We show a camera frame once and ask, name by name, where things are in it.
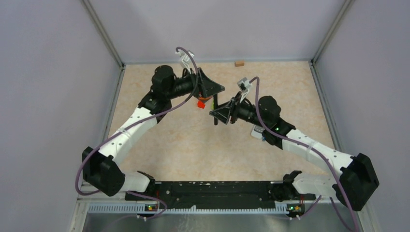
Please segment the black remote control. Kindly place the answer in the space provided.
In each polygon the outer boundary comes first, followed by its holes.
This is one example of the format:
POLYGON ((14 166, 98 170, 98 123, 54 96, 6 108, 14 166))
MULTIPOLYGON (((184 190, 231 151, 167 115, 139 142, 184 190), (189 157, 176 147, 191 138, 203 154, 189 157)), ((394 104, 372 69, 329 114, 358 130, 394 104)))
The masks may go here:
MULTIPOLYGON (((215 110, 218 108, 218 95, 215 94, 213 96, 213 103, 212 103, 212 109, 215 110)), ((218 120, 216 118, 214 118, 214 125, 217 126, 218 125, 218 120)))

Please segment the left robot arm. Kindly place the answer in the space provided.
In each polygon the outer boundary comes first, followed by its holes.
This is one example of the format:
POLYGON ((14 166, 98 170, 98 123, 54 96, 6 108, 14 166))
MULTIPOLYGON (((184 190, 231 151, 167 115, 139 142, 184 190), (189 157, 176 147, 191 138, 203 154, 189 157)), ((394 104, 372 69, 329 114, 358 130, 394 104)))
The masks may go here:
POLYGON ((155 194, 153 177, 143 172, 123 173, 119 165, 135 143, 167 113, 174 110, 171 100, 188 95, 188 98, 212 98, 225 87, 208 78, 201 68, 197 72, 183 69, 178 78, 171 66, 158 66, 152 76, 150 91, 142 98, 127 121, 97 148, 87 147, 82 153, 80 167, 83 180, 111 197, 120 191, 136 191, 144 200, 155 194))

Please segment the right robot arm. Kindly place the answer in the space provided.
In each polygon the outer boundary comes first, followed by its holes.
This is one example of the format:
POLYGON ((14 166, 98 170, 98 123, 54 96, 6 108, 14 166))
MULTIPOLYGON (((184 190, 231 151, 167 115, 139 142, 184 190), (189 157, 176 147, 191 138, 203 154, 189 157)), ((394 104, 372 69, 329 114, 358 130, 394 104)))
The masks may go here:
POLYGON ((272 146, 289 151, 330 173, 330 178, 299 172, 283 186, 289 199, 297 199, 301 194, 316 194, 337 198, 353 211, 361 211, 380 182, 369 156, 359 153, 350 155, 327 147, 280 117, 281 108, 272 96, 263 96, 253 105, 238 96, 210 111, 210 115, 224 124, 234 124, 237 120, 255 126, 266 125, 262 137, 272 146))

